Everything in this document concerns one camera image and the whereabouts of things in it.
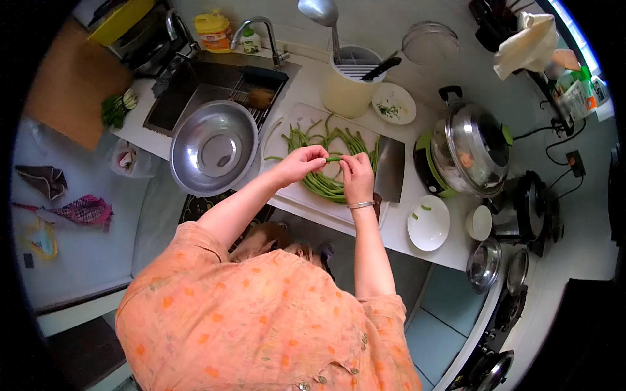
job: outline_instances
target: kitchen sink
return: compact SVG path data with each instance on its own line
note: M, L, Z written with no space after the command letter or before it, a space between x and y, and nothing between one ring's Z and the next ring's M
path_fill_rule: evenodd
M227 99L246 107L261 130L272 107L282 100L284 92L281 92L286 90L285 87L301 68L298 64L288 62L280 70L274 70L273 67L269 58L202 51L176 69L168 88L152 105L143 125L173 136L176 125L187 119L199 106ZM274 93L269 108L258 109L249 105L248 97L253 88L268 89Z

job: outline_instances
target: kitchen counter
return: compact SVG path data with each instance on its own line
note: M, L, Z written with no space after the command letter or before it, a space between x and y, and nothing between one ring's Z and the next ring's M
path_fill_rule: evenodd
M265 49L258 55L269 58L271 57L271 52ZM286 118L293 105L298 102L325 110L322 104L320 88L323 80L326 78L328 64L293 54L288 61L299 64L302 68L291 81L283 100L272 108L270 116L260 131L261 136L268 129L271 129L281 117ZM137 107L128 113L124 126L115 134L154 155L169 160L172 138L143 127L143 122L152 104L155 102L151 90L153 84L153 80L146 79L136 80L133 83L132 88L138 95ZM406 221L412 206L419 201L420 197L428 194L413 165L413 145L418 136L424 130L432 129L437 121L436 114L423 104L418 103L417 112L415 121L403 126L384 122L376 115L373 109L368 110L358 118L350 119L350 121L373 132L402 141L405 145L406 161L404 164L402 198L400 204L389 204L387 215L381 226L382 241L385 247L392 250L416 256L438 265L465 270L470 251L473 251L476 246L476 242L470 238L465 230L465 216L472 208L479 205L480 199L459 195L452 199L444 200L450 212L450 232L443 246L435 251L422 251L416 248L407 233ZM257 157L250 171L233 189L239 190L245 186L258 175L259 168L260 154L257 152ZM279 196L273 197L269 204L337 231L350 235L355 234L354 226L321 215L313 209L298 205Z

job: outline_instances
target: mesh strainer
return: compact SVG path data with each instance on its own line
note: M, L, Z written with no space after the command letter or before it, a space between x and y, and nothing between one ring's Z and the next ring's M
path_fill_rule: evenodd
M402 39L402 52L418 65L456 61L459 37L445 24L423 21L413 24Z

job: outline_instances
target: floor mat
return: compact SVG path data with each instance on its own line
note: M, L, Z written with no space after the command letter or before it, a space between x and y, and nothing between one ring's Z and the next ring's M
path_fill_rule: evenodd
M213 205L222 200L225 200L235 193L235 190L228 190L222 194L213 197L196 197L189 194L187 196L187 199L185 200L185 206L182 213L180 214L178 224L184 223L185 221L198 221L198 219L202 215L204 215L207 210L211 209ZM257 215L254 216L254 219L252 219L250 224L248 224L248 227L246 227L244 232L237 238L237 240L235 240L235 243L230 247L229 252L232 252L234 249L237 248L239 243L244 240L245 236L248 234L248 231L250 231L253 226L265 223L266 221L270 220L270 217L274 213L274 210L276 210L275 207L265 204L263 208L261 208L261 210L257 213Z

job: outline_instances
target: silver bracelet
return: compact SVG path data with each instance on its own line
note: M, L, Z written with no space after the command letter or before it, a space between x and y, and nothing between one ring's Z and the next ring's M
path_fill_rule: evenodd
M358 208L365 208L366 206L371 206L373 204L374 204L373 201L365 201L365 202L359 202L358 204L348 204L347 207L348 209L358 209Z

